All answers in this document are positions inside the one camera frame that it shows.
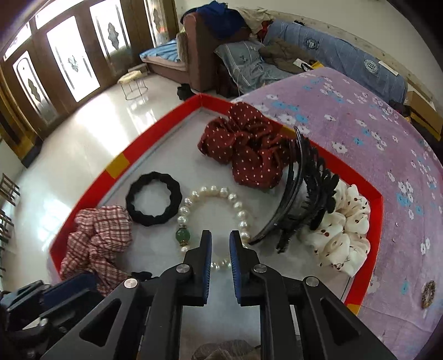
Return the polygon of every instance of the purple tablecloth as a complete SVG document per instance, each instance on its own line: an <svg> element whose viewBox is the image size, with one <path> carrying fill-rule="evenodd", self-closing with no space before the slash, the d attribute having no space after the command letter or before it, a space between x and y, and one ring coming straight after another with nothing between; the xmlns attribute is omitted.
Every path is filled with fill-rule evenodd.
<svg viewBox="0 0 443 360"><path fill-rule="evenodd" d="M443 170L431 148L386 103L329 68L236 101L298 126L382 193L381 243L358 317L399 360L413 359L443 314ZM422 291L430 280L435 299L423 310Z"/></svg>

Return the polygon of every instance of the white tile floor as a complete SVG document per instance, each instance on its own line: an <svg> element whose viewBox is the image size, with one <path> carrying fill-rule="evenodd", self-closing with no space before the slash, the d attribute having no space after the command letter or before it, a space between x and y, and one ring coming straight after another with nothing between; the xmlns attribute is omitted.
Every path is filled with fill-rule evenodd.
<svg viewBox="0 0 443 360"><path fill-rule="evenodd" d="M174 81L149 75L145 82L149 90L138 100L126 101L120 85L90 100L45 140L18 179L17 206L4 205L15 224L2 254L5 290L51 280L48 247L71 209L116 155L181 103Z"/></svg>

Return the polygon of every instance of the stool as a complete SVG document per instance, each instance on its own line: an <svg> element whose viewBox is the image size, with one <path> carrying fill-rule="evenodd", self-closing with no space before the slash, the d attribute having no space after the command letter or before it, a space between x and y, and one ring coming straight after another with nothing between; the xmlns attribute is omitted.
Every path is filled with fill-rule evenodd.
<svg viewBox="0 0 443 360"><path fill-rule="evenodd" d="M138 97L144 95L147 92L148 88L146 87L146 84L144 83L144 77L145 77L145 75L140 70L135 70L135 71L128 72L127 74L124 74L120 79L118 79L117 83L120 84L121 89L123 90L123 93L124 93L124 98L126 100L137 99ZM136 85L137 89L135 89L135 88L132 89L131 83L133 83L132 86ZM124 84L129 86L128 93L126 93L126 91L124 90L124 87L123 87ZM139 91L140 95L136 95L136 96L128 98L128 96L130 96L136 90Z"/></svg>
<svg viewBox="0 0 443 360"><path fill-rule="evenodd" d="M16 204L14 202L14 194L20 196L19 190L20 188L10 178L3 174L0 182L0 195L2 195L7 201L15 206Z"/></svg>
<svg viewBox="0 0 443 360"><path fill-rule="evenodd" d="M7 216L3 210L0 210L0 241L3 241L4 243L9 243L9 239L11 238L8 225L14 227L12 219Z"/></svg>

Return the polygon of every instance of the round stool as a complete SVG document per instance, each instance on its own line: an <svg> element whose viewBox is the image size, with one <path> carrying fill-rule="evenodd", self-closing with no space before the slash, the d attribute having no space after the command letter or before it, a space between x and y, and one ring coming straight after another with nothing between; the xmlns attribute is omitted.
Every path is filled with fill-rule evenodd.
<svg viewBox="0 0 443 360"><path fill-rule="evenodd" d="M117 83L120 84L121 89L123 90L123 93L124 93L124 98L126 100L137 99L138 97L144 95L148 90L148 88L146 87L146 84L144 83L144 74L139 70L131 71L131 72L128 72L127 74L124 74L120 79L118 79ZM124 90L123 85L129 86L128 93L126 93L126 91ZM135 92L137 90L140 93L140 95L133 96L132 95L133 92Z"/></svg>

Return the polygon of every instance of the white wall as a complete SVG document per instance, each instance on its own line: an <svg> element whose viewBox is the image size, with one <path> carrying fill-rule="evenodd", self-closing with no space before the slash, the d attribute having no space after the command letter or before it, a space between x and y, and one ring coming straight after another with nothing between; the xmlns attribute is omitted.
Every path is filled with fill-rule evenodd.
<svg viewBox="0 0 443 360"><path fill-rule="evenodd" d="M4 173L11 180L16 180L24 169L25 167L6 142L4 140L0 142L0 176Z"/></svg>
<svg viewBox="0 0 443 360"><path fill-rule="evenodd" d="M177 15L210 0L175 0ZM386 0L227 0L228 6L287 12L339 27L409 69L443 105L443 72L409 21Z"/></svg>

